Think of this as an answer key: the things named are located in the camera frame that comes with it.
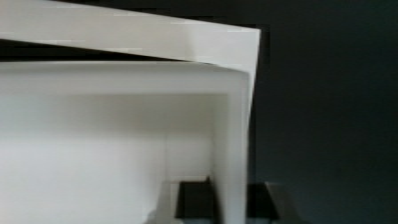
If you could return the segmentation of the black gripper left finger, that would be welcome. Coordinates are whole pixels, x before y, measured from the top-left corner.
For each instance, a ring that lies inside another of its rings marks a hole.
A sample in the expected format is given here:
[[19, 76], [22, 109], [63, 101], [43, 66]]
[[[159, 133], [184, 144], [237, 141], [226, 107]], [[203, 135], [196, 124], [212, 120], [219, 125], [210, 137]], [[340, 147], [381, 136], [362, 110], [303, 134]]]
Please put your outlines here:
[[184, 224], [221, 224], [219, 199], [210, 178], [180, 183], [175, 218]]

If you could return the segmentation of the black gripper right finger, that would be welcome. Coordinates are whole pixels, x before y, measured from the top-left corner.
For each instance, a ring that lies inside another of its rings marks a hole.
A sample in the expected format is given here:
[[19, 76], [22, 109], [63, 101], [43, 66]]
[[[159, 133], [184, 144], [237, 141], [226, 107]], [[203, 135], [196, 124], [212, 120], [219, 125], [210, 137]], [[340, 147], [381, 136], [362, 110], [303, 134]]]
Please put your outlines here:
[[248, 186], [248, 224], [283, 224], [285, 202], [280, 184], [264, 182]]

